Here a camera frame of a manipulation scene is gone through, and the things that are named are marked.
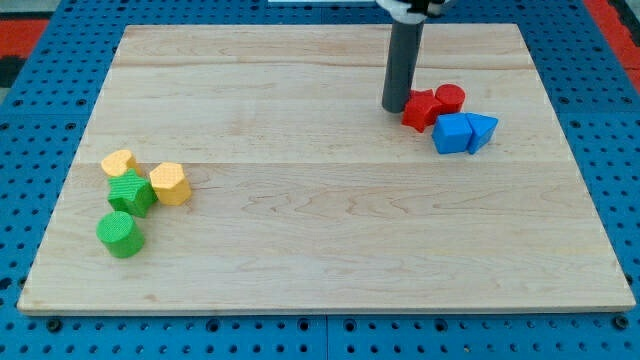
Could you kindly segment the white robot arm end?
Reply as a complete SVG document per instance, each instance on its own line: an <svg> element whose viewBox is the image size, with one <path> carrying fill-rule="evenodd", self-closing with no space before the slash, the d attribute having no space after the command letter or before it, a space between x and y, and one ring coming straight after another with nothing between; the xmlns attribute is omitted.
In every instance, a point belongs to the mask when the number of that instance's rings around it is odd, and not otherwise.
<svg viewBox="0 0 640 360"><path fill-rule="evenodd" d="M457 0L376 0L375 3L387 11L394 21L416 25L427 18L441 17Z"/></svg>

